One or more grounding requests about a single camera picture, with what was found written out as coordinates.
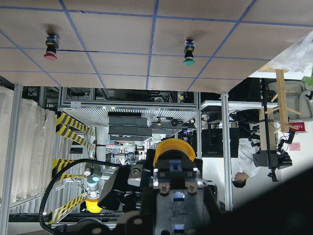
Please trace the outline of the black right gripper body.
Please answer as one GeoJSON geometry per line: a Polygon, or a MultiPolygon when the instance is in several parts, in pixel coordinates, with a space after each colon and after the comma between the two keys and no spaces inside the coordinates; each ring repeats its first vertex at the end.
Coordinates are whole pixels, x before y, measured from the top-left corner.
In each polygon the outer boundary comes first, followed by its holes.
{"type": "Polygon", "coordinates": [[[145,161],[122,165],[105,182],[98,199],[98,207],[110,211],[137,211],[141,207],[142,191],[149,186],[149,170],[145,161]]]}

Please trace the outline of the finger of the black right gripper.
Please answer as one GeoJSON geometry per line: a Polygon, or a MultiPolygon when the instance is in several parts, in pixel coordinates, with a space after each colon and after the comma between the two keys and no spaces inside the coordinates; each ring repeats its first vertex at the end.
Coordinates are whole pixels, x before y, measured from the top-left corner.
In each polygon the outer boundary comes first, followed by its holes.
{"type": "Polygon", "coordinates": [[[151,177],[153,176],[153,162],[155,157],[155,150],[148,149],[146,154],[146,160],[143,164],[143,187],[148,187],[150,184],[151,177]]]}
{"type": "Polygon", "coordinates": [[[209,187],[212,191],[215,202],[218,202],[218,188],[217,185],[212,180],[207,180],[203,178],[203,160],[195,158],[194,160],[196,167],[200,171],[200,176],[202,180],[202,184],[204,187],[209,187]]]}

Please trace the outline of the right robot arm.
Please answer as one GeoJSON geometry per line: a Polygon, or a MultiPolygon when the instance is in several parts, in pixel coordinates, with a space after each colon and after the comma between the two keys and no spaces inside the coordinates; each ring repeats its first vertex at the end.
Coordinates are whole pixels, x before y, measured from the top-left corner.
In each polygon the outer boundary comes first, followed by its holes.
{"type": "Polygon", "coordinates": [[[102,209],[129,212],[143,208],[143,200],[151,202],[144,195],[147,188],[159,190],[162,196],[169,195],[172,189],[185,189],[195,195],[198,189],[209,187],[217,198],[217,186],[212,181],[202,179],[203,161],[192,160],[194,152],[179,149],[164,150],[157,153],[148,149],[146,159],[133,165],[121,165],[102,184],[101,166],[87,163],[86,206],[89,212],[99,213],[102,209]]]}

